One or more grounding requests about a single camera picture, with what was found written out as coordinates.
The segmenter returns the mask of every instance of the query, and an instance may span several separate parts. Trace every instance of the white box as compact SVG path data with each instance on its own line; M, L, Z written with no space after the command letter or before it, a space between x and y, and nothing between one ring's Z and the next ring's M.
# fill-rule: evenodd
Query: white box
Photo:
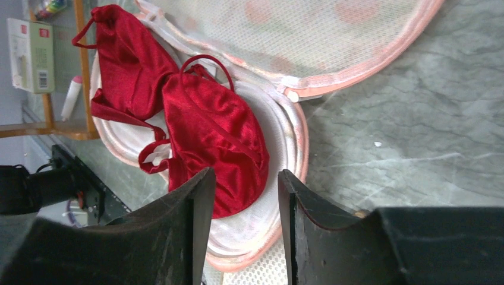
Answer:
M54 91L52 26L7 19L12 84L32 93Z

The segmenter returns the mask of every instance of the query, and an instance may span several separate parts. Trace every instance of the marble surface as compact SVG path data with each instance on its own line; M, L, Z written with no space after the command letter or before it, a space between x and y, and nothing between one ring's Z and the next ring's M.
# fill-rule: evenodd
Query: marble surface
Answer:
M504 2L446 1L383 71L301 105L307 185L329 200L356 210L504 205ZM99 140L62 139L132 209L166 193L160 176Z

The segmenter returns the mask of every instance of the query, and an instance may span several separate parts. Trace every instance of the wooden shelf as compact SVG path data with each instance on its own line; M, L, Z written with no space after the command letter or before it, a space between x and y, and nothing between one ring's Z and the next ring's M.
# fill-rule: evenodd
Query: wooden shelf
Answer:
M77 30L75 34L81 31L85 25L83 0L74 1L75 23ZM35 15L30 11L30 19L35 21ZM86 37L80 41L86 44ZM42 97L42 106L44 108L45 122L38 123L19 123L15 125L0 125L0 138L16 137L20 135L63 135L74 140L93 140L99 138L95 124L91 117L91 108L89 103L90 92L90 74L89 59L87 50L79 48L80 68L83 78L83 100L86 108L86 117L80 120L71 120L68 122L55 122L52 111L51 94L40 94Z

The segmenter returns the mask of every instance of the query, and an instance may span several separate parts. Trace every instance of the white bottle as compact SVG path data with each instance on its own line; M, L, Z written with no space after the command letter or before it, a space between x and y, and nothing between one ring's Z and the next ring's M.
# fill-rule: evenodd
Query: white bottle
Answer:
M72 79L70 87L68 88L67 98L65 99L65 104L63 104L63 109L61 110L61 120L63 122L68 120L70 115L72 115L81 86L82 76L78 75Z

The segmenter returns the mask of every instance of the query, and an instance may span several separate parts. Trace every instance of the satin fabric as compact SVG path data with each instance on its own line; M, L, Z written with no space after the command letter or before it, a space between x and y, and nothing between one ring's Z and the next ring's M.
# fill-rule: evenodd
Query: satin fabric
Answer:
M79 44L93 22L96 44ZM102 88L92 100L92 115L152 128L156 141L140 153L138 163L149 174L169 169L168 191L211 166L217 175L212 218L239 213L261 195L269 167L263 133L217 59L195 56L178 69L147 28L117 5L93 9L91 20L73 44L98 49ZM231 90L218 84L201 65L184 72L199 58L216 61L228 76ZM162 129L145 122L162 109L170 139ZM172 158L156 166L144 162L157 146L167 143L171 143Z

